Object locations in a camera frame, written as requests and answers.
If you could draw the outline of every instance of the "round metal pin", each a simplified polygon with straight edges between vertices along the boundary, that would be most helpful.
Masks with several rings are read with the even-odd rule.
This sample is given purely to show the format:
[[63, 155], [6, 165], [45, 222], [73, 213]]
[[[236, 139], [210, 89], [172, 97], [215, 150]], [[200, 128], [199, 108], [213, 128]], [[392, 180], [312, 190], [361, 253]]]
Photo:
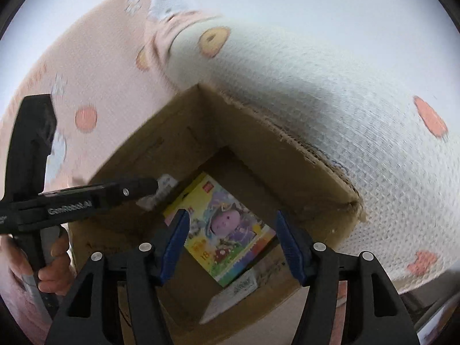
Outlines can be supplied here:
[[373, 254], [371, 252], [364, 252], [363, 253], [363, 258], [366, 261], [372, 261], [373, 260]]
[[315, 250], [318, 250], [319, 252], [323, 252], [326, 250], [326, 245], [324, 245], [322, 242], [315, 242], [313, 247]]
[[139, 245], [139, 250], [141, 252], [148, 252], [152, 248], [152, 244], [149, 242], [144, 242], [141, 245]]
[[98, 261], [102, 258], [102, 253], [101, 252], [95, 252], [91, 255], [91, 259], [93, 261]]

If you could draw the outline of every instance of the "finger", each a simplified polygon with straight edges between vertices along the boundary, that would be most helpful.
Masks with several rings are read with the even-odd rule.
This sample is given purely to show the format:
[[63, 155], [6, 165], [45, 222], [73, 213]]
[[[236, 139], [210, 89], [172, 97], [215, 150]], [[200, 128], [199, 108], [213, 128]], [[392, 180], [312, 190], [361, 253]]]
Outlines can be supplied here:
[[1, 237], [1, 248], [8, 261], [10, 270], [18, 278], [21, 278], [22, 275], [34, 274], [24, 252], [16, 246], [10, 236], [3, 235]]
[[74, 281], [73, 274], [69, 271], [65, 275], [61, 276], [59, 280], [41, 281], [38, 284], [38, 289], [43, 293], [56, 293], [64, 296]]
[[58, 280], [63, 274], [69, 270], [70, 257], [66, 253], [60, 257], [57, 257], [48, 266], [43, 267], [38, 272], [38, 278], [40, 280]]
[[56, 240], [56, 242], [51, 247], [51, 256], [59, 257], [60, 255], [65, 254], [68, 251], [68, 233], [64, 228], [61, 228], [62, 235]]

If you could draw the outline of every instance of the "open cardboard box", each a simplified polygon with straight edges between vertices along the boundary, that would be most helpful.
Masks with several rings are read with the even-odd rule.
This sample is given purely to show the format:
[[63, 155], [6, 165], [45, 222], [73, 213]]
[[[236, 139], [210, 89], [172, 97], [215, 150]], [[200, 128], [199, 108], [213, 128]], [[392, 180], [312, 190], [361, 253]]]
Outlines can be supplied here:
[[[358, 193], [339, 170], [263, 113], [202, 85], [178, 94], [146, 122], [101, 168], [93, 183], [168, 174], [179, 181], [180, 191], [202, 171], [271, 227], [276, 211], [287, 209], [316, 242], [332, 248], [363, 215]], [[176, 195], [172, 193], [168, 200]], [[71, 223], [77, 269], [94, 251], [112, 253], [146, 241], [155, 229], [166, 227], [163, 209], [157, 206], [146, 212], [130, 203]], [[218, 343], [265, 316], [300, 287], [276, 242], [255, 267], [263, 270], [258, 288], [215, 319], [199, 324], [222, 287], [184, 250], [173, 278], [157, 289], [174, 343]], [[122, 310], [127, 314], [126, 303]]]

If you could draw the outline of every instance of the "red logo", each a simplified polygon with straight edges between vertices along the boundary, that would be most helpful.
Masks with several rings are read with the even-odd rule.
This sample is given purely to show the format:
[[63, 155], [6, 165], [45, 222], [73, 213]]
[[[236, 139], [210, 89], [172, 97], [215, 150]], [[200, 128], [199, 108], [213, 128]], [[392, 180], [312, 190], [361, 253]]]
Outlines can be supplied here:
[[211, 182], [207, 182], [205, 185], [203, 185], [203, 189], [206, 193], [209, 193], [214, 186], [212, 185]]

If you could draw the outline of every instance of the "quilted fabric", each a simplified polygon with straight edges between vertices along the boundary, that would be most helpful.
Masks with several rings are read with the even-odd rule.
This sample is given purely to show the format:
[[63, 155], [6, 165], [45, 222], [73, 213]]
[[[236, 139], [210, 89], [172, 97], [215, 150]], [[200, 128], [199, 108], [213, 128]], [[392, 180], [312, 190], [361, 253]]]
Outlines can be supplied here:
[[394, 77], [351, 53], [282, 29], [225, 18], [183, 30], [166, 74], [265, 110], [351, 180], [367, 222], [340, 247], [372, 251], [399, 292], [460, 255], [460, 145], [442, 118]]

